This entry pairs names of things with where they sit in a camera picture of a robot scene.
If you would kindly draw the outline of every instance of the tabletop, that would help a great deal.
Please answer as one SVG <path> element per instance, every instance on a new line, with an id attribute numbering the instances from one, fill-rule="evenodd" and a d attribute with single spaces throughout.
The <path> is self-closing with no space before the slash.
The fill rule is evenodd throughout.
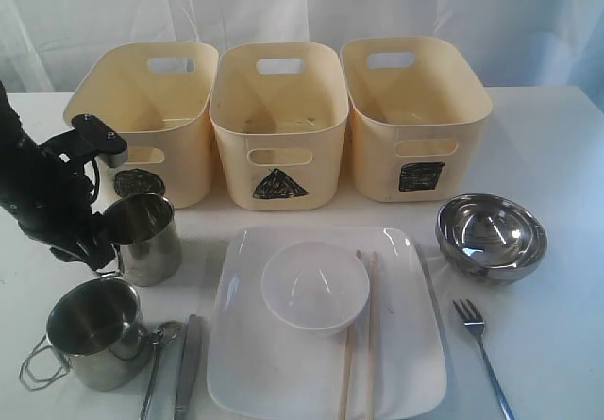
<path id="1" fill-rule="evenodd" d="M 494 193 L 532 211 L 543 223 L 549 248 L 535 273 L 508 287 L 477 285 L 444 260 L 434 236 L 441 202 L 380 204 L 360 196 L 344 169 L 335 198 L 317 210 L 253 212 L 236 207 L 223 178 L 209 196 L 178 210 L 183 264 L 169 280 L 138 289 L 151 325 L 207 319 L 227 245 L 246 227 L 387 226 L 418 244 L 434 289 L 445 350 L 444 401 L 421 420 L 502 418 L 476 344 L 451 308 L 471 298 L 488 321 L 486 347 L 518 419 L 602 418 L 604 412 L 603 233 L 604 116 L 575 87 L 490 88 L 495 110 L 484 128 L 462 186 L 464 193 Z M 25 130 L 41 143 L 66 129 L 68 93 L 11 94 Z M 55 260 L 0 213 L 0 410 L 3 418 L 137 418 L 150 367 L 109 393 L 85 388 L 74 375 L 29 393 L 17 380 L 22 359 L 44 334 L 53 305 L 92 275 L 79 263 Z M 150 419 L 171 418 L 179 346 L 166 351 Z M 42 361 L 41 367 L 50 365 Z M 190 418 L 241 418 L 219 409 L 206 389 L 202 362 Z"/>

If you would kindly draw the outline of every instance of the black label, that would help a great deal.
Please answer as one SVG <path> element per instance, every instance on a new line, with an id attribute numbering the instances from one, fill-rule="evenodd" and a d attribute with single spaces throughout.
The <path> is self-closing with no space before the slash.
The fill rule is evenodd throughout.
<path id="1" fill-rule="evenodd" d="M 254 190 L 254 198 L 259 200 L 273 200 L 275 198 L 294 198 L 306 196 L 309 193 L 297 182 L 291 179 L 285 172 L 278 168 L 271 170 L 269 176 Z"/>
<path id="2" fill-rule="evenodd" d="M 123 170 L 113 177 L 113 189 L 122 198 L 134 193 L 156 193 L 164 195 L 166 186 L 155 173 L 135 168 Z"/>
<path id="3" fill-rule="evenodd" d="M 400 169 L 400 192 L 433 191 L 445 166 L 442 162 L 408 163 Z"/>

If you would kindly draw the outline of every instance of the white backdrop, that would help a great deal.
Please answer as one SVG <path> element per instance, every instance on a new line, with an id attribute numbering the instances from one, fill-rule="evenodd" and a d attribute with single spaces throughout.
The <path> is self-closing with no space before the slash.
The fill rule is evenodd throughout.
<path id="1" fill-rule="evenodd" d="M 110 48 L 435 35 L 483 83 L 572 84 L 604 109 L 604 0 L 0 0 L 10 92 L 71 92 Z"/>

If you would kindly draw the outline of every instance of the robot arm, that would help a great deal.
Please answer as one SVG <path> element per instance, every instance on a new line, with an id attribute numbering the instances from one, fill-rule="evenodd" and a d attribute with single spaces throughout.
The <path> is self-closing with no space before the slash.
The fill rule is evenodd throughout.
<path id="1" fill-rule="evenodd" d="M 0 82 L 0 206 L 31 239 L 63 261 L 97 271 L 114 249 L 101 214 L 92 213 L 99 187 L 95 157 L 111 167 L 127 159 L 126 141 L 97 117 L 77 115 L 73 129 L 37 145 L 22 129 Z M 91 163 L 95 181 L 85 175 Z"/>

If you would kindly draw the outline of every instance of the fork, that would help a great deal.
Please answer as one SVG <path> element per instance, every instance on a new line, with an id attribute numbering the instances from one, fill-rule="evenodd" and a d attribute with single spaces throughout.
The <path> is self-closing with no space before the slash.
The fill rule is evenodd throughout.
<path id="1" fill-rule="evenodd" d="M 453 301 L 453 305 L 455 306 L 455 310 L 460 315 L 460 318 L 463 321 L 463 325 L 470 332 L 470 334 L 476 339 L 478 342 L 478 346 L 480 346 L 480 352 L 482 353 L 482 358 L 484 359 L 484 365 L 487 368 L 487 373 L 489 374 L 489 379 L 491 380 L 491 385 L 493 386 L 493 390 L 495 391 L 495 395 L 497 397 L 497 401 L 499 401 L 499 407 L 503 411 L 503 415 L 506 417 L 506 420 L 514 420 L 514 416 L 512 414 L 512 410 L 510 409 L 510 405 L 508 404 L 508 400 L 503 395 L 503 390 L 501 390 L 501 386 L 497 381 L 497 377 L 495 376 L 495 371 L 493 370 L 493 366 L 491 366 L 491 362 L 489 361 L 489 356 L 487 356 L 487 352 L 484 350 L 484 343 L 482 342 L 482 335 L 484 335 L 485 322 L 480 314 L 480 311 L 476 308 L 469 299 L 466 299 L 465 303 L 460 300 L 459 304 L 456 301 Z"/>

